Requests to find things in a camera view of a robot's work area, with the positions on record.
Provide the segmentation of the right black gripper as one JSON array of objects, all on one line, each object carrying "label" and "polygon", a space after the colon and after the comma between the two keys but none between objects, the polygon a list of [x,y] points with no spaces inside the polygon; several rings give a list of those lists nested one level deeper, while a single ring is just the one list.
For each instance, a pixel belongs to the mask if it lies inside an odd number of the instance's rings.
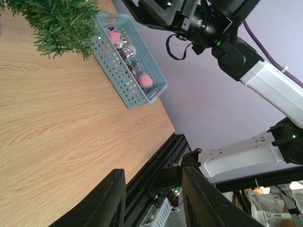
[{"label": "right black gripper", "polygon": [[198,6],[197,0],[132,0],[123,3],[136,22],[158,30],[187,30]]}]

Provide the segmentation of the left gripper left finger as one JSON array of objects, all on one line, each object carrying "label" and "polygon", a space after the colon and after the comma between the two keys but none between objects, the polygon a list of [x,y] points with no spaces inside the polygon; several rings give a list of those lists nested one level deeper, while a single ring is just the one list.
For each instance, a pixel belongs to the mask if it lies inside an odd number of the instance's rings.
[{"label": "left gripper left finger", "polygon": [[125,171],[114,169],[74,208],[50,226],[122,227],[125,199]]}]

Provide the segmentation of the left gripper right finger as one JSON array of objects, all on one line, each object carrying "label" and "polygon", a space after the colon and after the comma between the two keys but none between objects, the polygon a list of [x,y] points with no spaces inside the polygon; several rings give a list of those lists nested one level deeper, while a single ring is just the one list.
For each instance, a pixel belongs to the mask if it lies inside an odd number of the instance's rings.
[{"label": "left gripper right finger", "polygon": [[237,208],[195,168],[182,173],[183,203],[188,227],[261,227]]}]

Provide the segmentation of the small green christmas tree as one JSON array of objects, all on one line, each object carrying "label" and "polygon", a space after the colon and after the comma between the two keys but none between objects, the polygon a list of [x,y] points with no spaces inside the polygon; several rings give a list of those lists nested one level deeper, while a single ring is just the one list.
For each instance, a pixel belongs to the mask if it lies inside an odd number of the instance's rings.
[{"label": "small green christmas tree", "polygon": [[55,58],[66,52],[92,55],[92,37],[97,35],[96,0],[2,0],[0,10],[21,14],[34,29],[34,45],[42,56]]}]

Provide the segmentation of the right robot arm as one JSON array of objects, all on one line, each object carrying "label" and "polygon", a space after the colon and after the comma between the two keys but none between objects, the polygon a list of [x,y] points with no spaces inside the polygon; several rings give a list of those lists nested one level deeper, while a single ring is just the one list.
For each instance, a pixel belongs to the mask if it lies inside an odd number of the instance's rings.
[{"label": "right robot arm", "polygon": [[238,28],[256,7],[255,0],[125,1],[134,19],[190,41],[196,54],[211,48],[222,71],[258,93],[285,118],[259,135],[198,154],[207,177],[263,163],[303,163],[303,85],[287,70],[238,37]]}]

